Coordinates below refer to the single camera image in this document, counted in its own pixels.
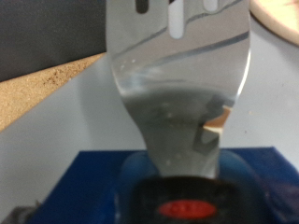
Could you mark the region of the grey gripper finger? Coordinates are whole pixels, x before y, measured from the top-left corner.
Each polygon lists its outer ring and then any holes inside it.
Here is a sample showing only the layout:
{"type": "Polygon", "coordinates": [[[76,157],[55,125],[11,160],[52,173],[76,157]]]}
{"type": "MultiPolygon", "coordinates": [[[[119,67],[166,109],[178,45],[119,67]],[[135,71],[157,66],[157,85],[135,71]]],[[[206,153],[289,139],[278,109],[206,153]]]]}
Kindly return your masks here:
{"type": "Polygon", "coordinates": [[[26,224],[39,207],[39,204],[35,206],[17,206],[9,214],[8,224],[26,224]]]}

